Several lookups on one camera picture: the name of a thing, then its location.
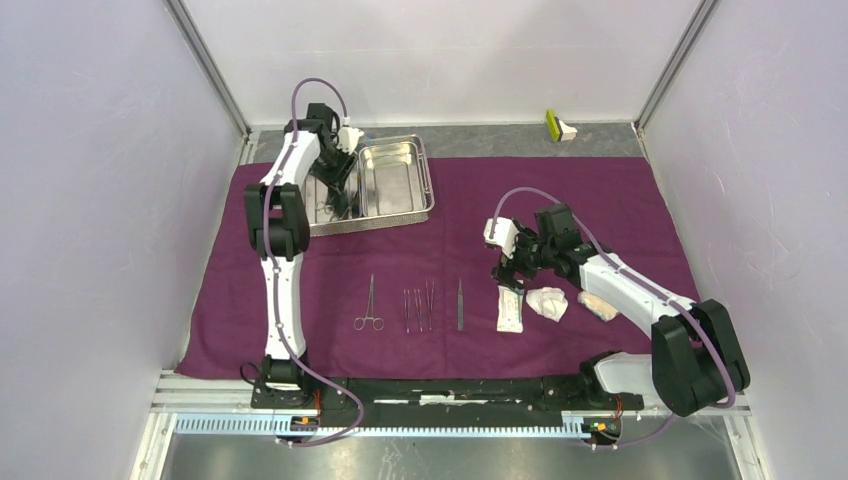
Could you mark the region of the metal instrument tray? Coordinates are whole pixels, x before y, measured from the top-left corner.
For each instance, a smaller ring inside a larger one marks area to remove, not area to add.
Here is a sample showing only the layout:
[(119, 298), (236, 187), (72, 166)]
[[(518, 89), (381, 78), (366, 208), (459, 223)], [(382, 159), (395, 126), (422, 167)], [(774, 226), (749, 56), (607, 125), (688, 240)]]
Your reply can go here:
[(312, 175), (306, 177), (302, 193), (312, 237), (423, 223), (435, 206), (426, 151), (412, 134), (378, 138), (360, 147), (344, 189), (351, 214), (345, 220), (331, 220), (316, 211), (325, 186)]

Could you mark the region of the beige gauze roll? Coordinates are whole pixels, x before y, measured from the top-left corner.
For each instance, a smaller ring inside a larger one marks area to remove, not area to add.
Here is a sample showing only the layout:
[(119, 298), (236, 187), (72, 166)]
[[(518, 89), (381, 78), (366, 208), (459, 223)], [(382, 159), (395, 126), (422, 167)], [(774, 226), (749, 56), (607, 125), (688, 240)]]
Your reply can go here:
[(609, 322), (619, 315), (619, 310), (597, 295), (582, 291), (577, 300), (593, 315), (604, 322)]

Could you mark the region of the steel scalpel handle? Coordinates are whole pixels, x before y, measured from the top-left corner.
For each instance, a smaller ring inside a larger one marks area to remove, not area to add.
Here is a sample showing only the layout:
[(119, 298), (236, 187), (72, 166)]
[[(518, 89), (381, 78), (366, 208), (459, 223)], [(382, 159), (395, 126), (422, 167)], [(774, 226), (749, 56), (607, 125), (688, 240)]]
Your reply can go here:
[(458, 279), (457, 288), (457, 330), (464, 331), (464, 292), (462, 279)]
[(425, 281), (425, 297), (427, 308), (427, 326), (428, 330), (433, 330), (433, 305), (435, 299), (435, 279)]

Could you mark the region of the purple cloth wrap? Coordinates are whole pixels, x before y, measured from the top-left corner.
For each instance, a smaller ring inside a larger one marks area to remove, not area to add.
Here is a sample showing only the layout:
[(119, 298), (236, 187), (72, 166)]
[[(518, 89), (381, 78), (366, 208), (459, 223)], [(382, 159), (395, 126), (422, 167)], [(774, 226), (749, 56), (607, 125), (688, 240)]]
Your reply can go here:
[[(494, 213), (532, 225), (536, 210), (557, 199), (596, 238), (641, 274), (690, 298), (698, 293), (672, 218), (641, 158), (461, 158), (430, 163), (436, 203), (427, 221), (404, 227), (319, 237), (301, 274), (301, 318), (309, 365), (332, 377), (430, 379), (519, 378), (571, 374), (606, 351), (646, 353), (649, 339), (629, 320), (604, 322), (576, 300), (577, 290), (550, 272), (534, 287), (562, 289), (560, 322), (523, 311), (521, 334), (496, 330), (499, 254), (483, 230)], [(353, 328), (365, 314), (370, 276), (375, 312), (385, 326)], [(464, 331), (457, 330), (462, 279)], [(433, 330), (425, 281), (435, 279)], [(410, 290), (405, 332), (403, 289)], [(423, 302), (417, 325), (413, 290)]]

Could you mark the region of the steel surgical scissors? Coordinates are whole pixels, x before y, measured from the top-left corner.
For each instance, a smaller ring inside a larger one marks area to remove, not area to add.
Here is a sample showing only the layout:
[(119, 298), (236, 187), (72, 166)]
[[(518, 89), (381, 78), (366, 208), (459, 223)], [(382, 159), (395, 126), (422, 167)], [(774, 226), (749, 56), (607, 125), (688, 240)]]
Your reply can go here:
[(316, 211), (331, 220), (345, 220), (351, 214), (351, 201), (345, 189), (328, 188), (322, 200), (316, 203)]

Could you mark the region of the white gauze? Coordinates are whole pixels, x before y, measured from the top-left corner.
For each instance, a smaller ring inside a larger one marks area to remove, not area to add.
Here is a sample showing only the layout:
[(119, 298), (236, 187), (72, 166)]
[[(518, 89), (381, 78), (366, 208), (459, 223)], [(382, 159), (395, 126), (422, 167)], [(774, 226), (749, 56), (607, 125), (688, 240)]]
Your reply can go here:
[(554, 322), (561, 321), (569, 306), (565, 292), (554, 287), (528, 290), (525, 301), (537, 315)]

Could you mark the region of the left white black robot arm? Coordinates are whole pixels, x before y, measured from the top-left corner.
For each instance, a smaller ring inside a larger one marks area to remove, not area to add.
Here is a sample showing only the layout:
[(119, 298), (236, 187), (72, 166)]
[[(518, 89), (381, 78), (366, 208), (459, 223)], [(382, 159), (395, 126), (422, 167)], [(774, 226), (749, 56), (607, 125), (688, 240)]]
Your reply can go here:
[(311, 103), (302, 119), (284, 129), (280, 156), (269, 172), (244, 190), (247, 231), (260, 259), (267, 292), (268, 337), (252, 380), (256, 409), (298, 408), (313, 400), (300, 307), (300, 277), (310, 240), (304, 189), (313, 177), (326, 188), (325, 204), (339, 216), (351, 201), (348, 178), (359, 135), (324, 103)]

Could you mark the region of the white sterile packet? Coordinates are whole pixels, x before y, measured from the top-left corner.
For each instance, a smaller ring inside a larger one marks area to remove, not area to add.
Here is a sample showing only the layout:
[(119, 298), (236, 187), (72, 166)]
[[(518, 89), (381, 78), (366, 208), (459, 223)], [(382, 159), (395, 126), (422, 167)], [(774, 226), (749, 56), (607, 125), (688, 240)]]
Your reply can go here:
[(524, 331), (522, 321), (523, 291), (499, 285), (498, 292), (496, 330), (500, 333), (521, 334)]

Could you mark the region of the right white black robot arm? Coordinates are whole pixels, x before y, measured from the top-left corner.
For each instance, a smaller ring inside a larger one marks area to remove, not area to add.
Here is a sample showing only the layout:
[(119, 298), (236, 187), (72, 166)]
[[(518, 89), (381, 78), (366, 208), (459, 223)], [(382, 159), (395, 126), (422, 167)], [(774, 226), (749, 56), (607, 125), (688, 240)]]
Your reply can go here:
[(577, 392), (585, 405), (602, 408), (617, 394), (649, 396), (679, 417), (734, 405), (751, 374), (722, 303), (695, 301), (650, 280), (600, 243), (566, 204), (537, 210), (535, 221), (530, 228), (501, 215), (488, 219), (484, 242), (500, 251), (496, 282), (519, 293), (524, 280), (550, 270), (650, 341), (647, 354), (611, 351), (583, 362)]

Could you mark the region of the steel forceps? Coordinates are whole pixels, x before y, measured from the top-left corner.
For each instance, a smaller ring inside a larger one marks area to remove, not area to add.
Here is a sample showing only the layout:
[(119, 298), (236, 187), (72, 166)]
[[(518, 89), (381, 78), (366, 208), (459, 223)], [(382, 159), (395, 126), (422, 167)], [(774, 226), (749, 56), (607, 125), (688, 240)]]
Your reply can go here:
[(421, 292), (420, 292), (419, 289), (413, 290), (413, 300), (414, 300), (418, 329), (419, 329), (420, 332), (423, 332), (423, 302), (422, 302), (422, 298), (421, 298)]
[(383, 318), (375, 312), (375, 276), (371, 275), (369, 280), (368, 299), (365, 314), (353, 320), (353, 328), (356, 331), (364, 330), (370, 325), (374, 331), (381, 331), (385, 326)]

